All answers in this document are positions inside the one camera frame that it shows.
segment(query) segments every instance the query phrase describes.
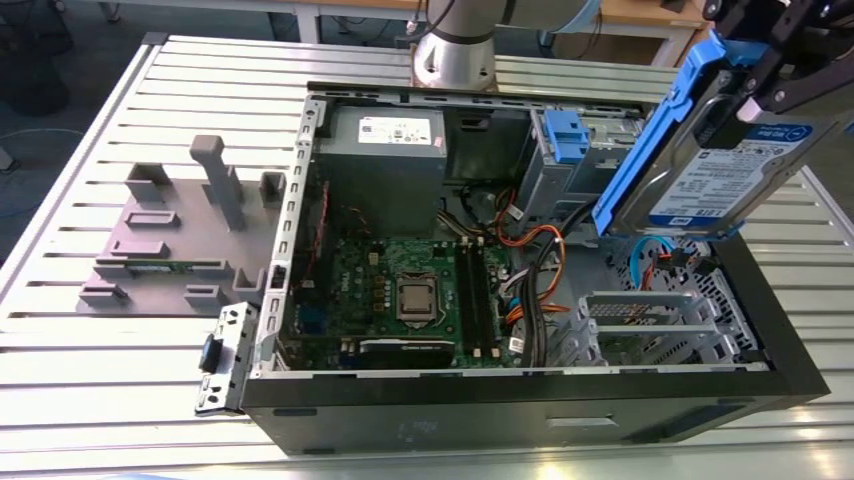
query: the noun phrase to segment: power supply label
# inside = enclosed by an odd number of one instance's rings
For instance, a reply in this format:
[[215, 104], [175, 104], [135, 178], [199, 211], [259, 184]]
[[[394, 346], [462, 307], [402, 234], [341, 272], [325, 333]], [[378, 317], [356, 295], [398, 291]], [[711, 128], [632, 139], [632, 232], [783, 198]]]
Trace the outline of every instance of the power supply label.
[[361, 117], [359, 143], [431, 145], [430, 119]]
[[706, 226], [727, 215], [762, 181], [763, 167], [813, 133], [809, 125], [759, 125], [731, 150], [703, 149], [650, 212], [655, 225]]

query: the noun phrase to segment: ram slot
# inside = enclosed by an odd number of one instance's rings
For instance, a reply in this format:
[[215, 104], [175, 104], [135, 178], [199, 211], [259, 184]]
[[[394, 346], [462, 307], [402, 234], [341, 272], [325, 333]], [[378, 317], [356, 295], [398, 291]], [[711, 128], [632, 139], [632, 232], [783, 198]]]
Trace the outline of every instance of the ram slot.
[[496, 356], [492, 305], [490, 303], [490, 275], [486, 270], [483, 248], [472, 248], [470, 255], [470, 282], [474, 294], [475, 319], [480, 336], [480, 352], [484, 357]]
[[478, 320], [475, 310], [474, 283], [471, 281], [471, 247], [459, 245], [454, 252], [454, 267], [456, 269], [456, 298], [459, 305], [460, 326], [463, 328], [463, 352], [480, 356], [480, 340], [478, 334]]

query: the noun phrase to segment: motherboard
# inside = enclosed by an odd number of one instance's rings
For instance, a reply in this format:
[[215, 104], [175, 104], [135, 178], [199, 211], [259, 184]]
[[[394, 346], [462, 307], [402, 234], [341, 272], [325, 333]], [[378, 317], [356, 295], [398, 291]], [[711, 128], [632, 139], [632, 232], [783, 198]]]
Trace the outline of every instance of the motherboard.
[[333, 245], [325, 304], [297, 309], [305, 368], [512, 366], [495, 291], [503, 247], [412, 239]]

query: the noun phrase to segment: white table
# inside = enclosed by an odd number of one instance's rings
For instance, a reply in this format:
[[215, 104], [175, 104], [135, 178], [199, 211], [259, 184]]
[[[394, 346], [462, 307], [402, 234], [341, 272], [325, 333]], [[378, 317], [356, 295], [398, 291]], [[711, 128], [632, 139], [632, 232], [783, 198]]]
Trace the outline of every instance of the white table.
[[[192, 37], [140, 48], [0, 271], [0, 473], [211, 478], [251, 467], [231, 478], [854, 477], [853, 237], [809, 171], [742, 235], [833, 394], [678, 445], [288, 460], [245, 419], [192, 415], [213, 319], [73, 313], [129, 197], [132, 163], [155, 160], [169, 176], [201, 178], [188, 145], [207, 133], [224, 138], [241, 178], [287, 170], [305, 82], [403, 85], [407, 62], [386, 49]], [[498, 59], [506, 92], [654, 101], [671, 78], [648, 67]]]

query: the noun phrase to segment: hard drive label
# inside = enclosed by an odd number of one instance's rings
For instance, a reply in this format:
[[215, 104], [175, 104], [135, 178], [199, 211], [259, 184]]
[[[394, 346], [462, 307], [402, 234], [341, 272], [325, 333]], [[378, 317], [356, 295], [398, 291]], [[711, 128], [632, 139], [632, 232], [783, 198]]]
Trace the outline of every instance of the hard drive label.
[[656, 225], [703, 226], [726, 216], [763, 178], [763, 167], [813, 132], [809, 125], [760, 125], [731, 150], [703, 149], [650, 212]]

